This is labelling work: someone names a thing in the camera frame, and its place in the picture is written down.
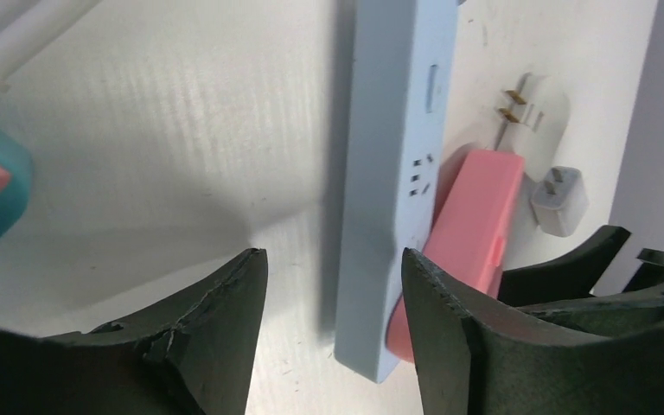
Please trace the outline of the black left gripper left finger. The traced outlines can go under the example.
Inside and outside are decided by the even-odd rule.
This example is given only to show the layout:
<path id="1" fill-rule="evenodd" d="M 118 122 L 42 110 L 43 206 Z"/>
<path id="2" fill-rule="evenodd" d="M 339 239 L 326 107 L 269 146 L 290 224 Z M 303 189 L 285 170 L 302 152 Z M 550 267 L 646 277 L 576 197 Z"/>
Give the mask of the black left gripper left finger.
<path id="1" fill-rule="evenodd" d="M 242 414 L 267 281 L 252 248 L 87 333 L 0 329 L 0 414 Z"/>

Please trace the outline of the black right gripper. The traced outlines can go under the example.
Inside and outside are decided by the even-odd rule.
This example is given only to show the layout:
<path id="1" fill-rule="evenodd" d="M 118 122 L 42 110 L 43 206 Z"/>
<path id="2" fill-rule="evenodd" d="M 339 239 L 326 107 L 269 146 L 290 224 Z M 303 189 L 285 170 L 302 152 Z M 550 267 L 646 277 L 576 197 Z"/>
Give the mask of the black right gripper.
<path id="1" fill-rule="evenodd" d="M 630 236 L 624 227 L 601 226 L 558 258 L 507 270 L 502 274 L 497 299 L 540 320 L 606 337 L 662 323 L 664 248 L 643 248 L 637 256 L 641 266 L 635 274 L 635 286 L 649 288 L 587 298 Z"/>

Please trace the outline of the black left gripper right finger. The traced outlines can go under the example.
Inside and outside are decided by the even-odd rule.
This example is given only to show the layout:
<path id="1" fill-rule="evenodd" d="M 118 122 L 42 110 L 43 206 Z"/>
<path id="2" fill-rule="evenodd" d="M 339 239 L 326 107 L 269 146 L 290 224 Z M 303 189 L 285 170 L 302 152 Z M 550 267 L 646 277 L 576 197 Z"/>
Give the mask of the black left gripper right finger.
<path id="1" fill-rule="evenodd" d="M 664 414 L 664 322 L 606 337 L 540 320 L 406 250 L 402 279 L 428 414 Z"/>

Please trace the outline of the white USB charger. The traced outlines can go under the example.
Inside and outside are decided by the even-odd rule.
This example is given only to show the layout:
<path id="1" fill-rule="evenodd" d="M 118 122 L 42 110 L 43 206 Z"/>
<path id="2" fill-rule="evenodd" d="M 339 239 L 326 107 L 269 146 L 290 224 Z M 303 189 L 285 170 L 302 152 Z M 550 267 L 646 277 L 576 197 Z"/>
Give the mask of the white USB charger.
<path id="1" fill-rule="evenodd" d="M 573 167 L 552 167 L 533 191 L 530 203 L 543 232 L 571 236 L 589 206 L 582 172 Z"/>

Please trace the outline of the pink triangular power socket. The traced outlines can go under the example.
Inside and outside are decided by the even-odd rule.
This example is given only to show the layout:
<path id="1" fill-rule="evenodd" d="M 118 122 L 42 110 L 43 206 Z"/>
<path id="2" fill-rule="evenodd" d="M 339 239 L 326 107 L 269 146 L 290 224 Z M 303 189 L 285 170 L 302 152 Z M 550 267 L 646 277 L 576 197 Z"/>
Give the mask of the pink triangular power socket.
<path id="1" fill-rule="evenodd" d="M 522 156 L 510 152 L 469 152 L 423 248 L 441 269 L 490 297 L 500 290 L 524 165 Z"/>

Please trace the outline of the white plug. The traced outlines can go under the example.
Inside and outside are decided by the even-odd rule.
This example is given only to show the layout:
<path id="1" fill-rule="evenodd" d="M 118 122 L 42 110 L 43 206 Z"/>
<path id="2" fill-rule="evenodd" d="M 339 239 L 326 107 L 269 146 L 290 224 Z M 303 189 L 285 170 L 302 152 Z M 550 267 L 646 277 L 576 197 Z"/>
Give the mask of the white plug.
<path id="1" fill-rule="evenodd" d="M 526 73 L 517 87 L 504 92 L 508 102 L 498 111 L 505 124 L 496 149 L 524 158 L 524 172 L 540 182 L 553 160 L 571 116 L 562 83 L 547 75 Z"/>

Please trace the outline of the light blue power strip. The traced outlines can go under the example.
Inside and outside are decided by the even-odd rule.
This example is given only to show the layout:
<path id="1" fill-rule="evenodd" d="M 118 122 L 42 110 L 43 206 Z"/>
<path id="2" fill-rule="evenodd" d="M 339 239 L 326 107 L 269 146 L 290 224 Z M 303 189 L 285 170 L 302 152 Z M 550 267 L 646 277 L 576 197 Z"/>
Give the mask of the light blue power strip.
<path id="1" fill-rule="evenodd" d="M 335 314 L 335 358 L 376 383 L 401 260 L 429 237 L 457 35 L 456 1 L 359 1 Z"/>

